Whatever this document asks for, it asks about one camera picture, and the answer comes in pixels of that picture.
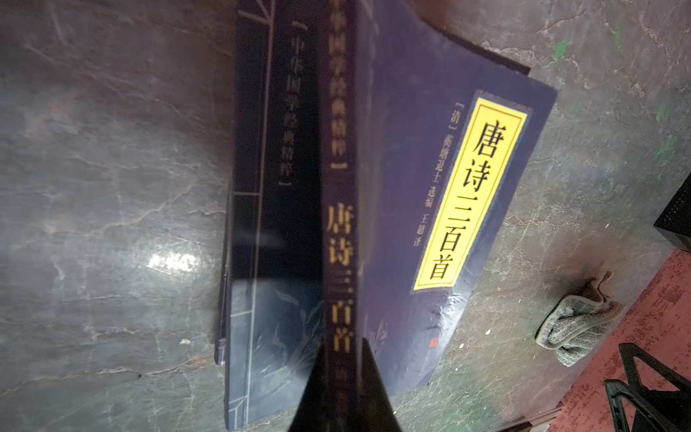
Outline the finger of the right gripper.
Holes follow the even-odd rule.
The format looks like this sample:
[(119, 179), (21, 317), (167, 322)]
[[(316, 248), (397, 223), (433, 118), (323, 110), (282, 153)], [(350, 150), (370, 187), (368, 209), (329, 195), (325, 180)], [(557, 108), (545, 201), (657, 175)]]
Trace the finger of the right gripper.
[[(690, 381), (634, 343), (619, 346), (626, 382), (606, 380), (606, 396), (616, 431), (689, 431)], [(651, 390), (635, 365), (639, 359), (675, 387)]]

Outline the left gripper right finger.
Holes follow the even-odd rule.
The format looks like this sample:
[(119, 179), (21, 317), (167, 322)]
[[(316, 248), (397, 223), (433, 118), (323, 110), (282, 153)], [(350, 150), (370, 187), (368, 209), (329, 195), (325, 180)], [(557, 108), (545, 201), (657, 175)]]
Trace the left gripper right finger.
[(369, 342), (363, 339), (360, 430), (401, 432)]

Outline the grey knitted cloth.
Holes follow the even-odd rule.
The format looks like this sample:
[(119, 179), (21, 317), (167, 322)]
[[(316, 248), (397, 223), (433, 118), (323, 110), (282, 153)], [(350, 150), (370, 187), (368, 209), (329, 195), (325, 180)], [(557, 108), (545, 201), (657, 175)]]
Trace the grey knitted cloth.
[(591, 277), (575, 294), (561, 298), (536, 331), (536, 344), (555, 354), (560, 364), (576, 365), (587, 356), (624, 313), (624, 305), (603, 292), (612, 272)]

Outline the blue book Tang poems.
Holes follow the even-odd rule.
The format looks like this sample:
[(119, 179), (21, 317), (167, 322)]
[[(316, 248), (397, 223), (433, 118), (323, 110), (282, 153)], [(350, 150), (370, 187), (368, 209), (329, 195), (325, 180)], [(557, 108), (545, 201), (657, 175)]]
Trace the blue book Tang poems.
[(324, 363), (331, 427), (430, 382), (557, 91), (407, 1), (320, 1)]

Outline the blue book Zhuangzi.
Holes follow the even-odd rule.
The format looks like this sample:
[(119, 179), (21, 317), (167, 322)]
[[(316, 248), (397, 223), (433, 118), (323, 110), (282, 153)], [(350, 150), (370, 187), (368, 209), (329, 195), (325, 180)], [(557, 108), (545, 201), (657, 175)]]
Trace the blue book Zhuangzi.
[(295, 407), (323, 336), (317, 3), (240, 1), (215, 362), (234, 431)]

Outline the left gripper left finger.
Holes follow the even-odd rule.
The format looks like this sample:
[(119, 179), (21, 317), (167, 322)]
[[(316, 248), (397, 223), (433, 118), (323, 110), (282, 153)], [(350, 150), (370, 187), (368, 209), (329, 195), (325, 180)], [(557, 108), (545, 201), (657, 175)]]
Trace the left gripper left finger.
[(326, 368), (324, 347), (320, 345), (302, 399), (289, 432), (325, 432), (327, 430)]

